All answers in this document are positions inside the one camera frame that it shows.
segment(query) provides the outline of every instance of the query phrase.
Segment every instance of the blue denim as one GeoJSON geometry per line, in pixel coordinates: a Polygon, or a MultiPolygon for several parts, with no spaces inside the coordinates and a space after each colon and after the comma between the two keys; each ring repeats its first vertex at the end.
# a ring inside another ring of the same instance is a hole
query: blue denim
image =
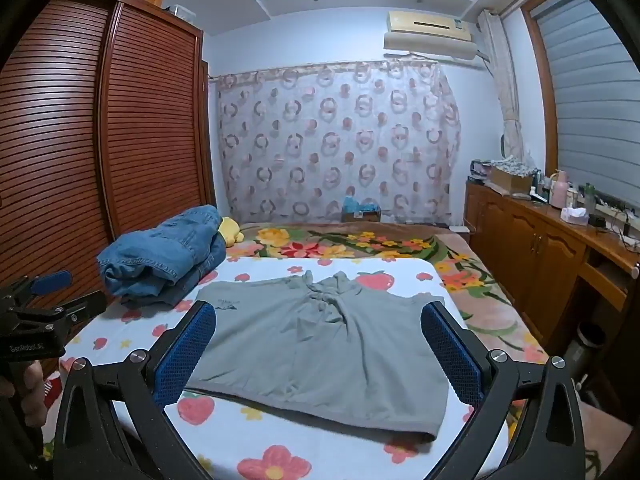
{"type": "Polygon", "coordinates": [[[122,304],[129,308],[138,308],[155,303],[165,303],[176,306],[182,298],[193,290],[198,282],[225,260],[225,239],[217,234],[213,238],[209,256],[199,265],[193,267],[187,274],[181,277],[175,285],[165,285],[157,296],[131,296],[126,294],[122,298],[122,304]]]}
{"type": "Polygon", "coordinates": [[[187,209],[154,229],[123,234],[98,254],[107,291],[114,296],[158,297],[165,286],[175,285],[206,261],[212,247],[219,257],[213,241],[220,222],[218,210],[204,205],[187,209]]]}

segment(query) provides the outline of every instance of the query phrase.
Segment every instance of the cardboard box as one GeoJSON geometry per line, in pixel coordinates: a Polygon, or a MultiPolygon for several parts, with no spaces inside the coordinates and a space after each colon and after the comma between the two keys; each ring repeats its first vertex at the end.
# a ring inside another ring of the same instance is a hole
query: cardboard box
{"type": "Polygon", "coordinates": [[[380,222],[380,211],[360,211],[359,213],[342,213],[342,222],[380,222]]]}
{"type": "Polygon", "coordinates": [[[516,176],[503,170],[499,170],[498,168],[491,168],[491,171],[489,172],[489,181],[507,190],[511,194],[529,194],[531,184],[533,182],[533,175],[516,176]]]}

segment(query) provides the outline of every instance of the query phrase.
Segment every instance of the wooden countertop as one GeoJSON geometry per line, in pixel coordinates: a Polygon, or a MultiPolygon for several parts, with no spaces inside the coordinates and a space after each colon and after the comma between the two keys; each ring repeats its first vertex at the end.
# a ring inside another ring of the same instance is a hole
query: wooden countertop
{"type": "MultiPolygon", "coordinates": [[[[486,186],[481,187],[484,187],[489,192],[495,193],[494,190],[486,186]]],[[[568,224],[560,219],[560,210],[551,207],[549,204],[528,200],[515,200],[507,196],[504,197],[504,199],[514,206],[524,208],[539,218],[551,222],[555,227],[574,238],[578,238],[578,240],[583,241],[589,247],[606,256],[629,274],[631,274],[632,267],[640,260],[640,254],[627,251],[620,242],[620,238],[615,234],[611,232],[599,233],[592,226],[568,224]]]]}

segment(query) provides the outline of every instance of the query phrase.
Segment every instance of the white wall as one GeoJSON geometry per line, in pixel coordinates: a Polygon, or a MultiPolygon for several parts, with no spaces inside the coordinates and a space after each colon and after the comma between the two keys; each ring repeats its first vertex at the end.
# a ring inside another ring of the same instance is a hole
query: white wall
{"type": "Polygon", "coordinates": [[[521,9],[502,20],[507,34],[520,104],[520,126],[525,152],[537,168],[545,169],[545,112],[536,55],[521,9]]]}
{"type": "MultiPolygon", "coordinates": [[[[215,38],[206,32],[202,39],[202,60],[209,63],[209,74],[213,75],[212,67],[216,63],[213,50],[215,38]]],[[[225,179],[222,174],[222,163],[220,161],[220,144],[218,143],[218,95],[216,94],[215,83],[209,83],[209,144],[211,146],[211,165],[213,166],[213,183],[216,193],[216,206],[222,216],[231,216],[229,199],[226,196],[225,179]]]]}
{"type": "MultiPolygon", "coordinates": [[[[382,48],[387,13],[388,9],[381,7],[347,7],[284,14],[268,22],[206,36],[203,59],[209,63],[211,75],[307,63],[379,60],[388,52],[382,48]]],[[[502,112],[494,80],[482,64],[443,66],[462,123],[462,143],[450,183],[452,222],[462,224],[469,163],[473,158],[500,157],[502,112]]],[[[221,213],[228,214],[215,138],[217,108],[211,99],[209,129],[216,199],[221,213]]]]}

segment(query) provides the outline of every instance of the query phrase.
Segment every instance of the trash can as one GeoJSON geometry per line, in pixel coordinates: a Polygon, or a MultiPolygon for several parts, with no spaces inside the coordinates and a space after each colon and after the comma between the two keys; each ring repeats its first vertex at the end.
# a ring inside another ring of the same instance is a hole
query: trash can
{"type": "Polygon", "coordinates": [[[604,331],[591,321],[581,321],[564,354],[564,362],[575,381],[580,381],[589,364],[606,341],[604,331]]]}

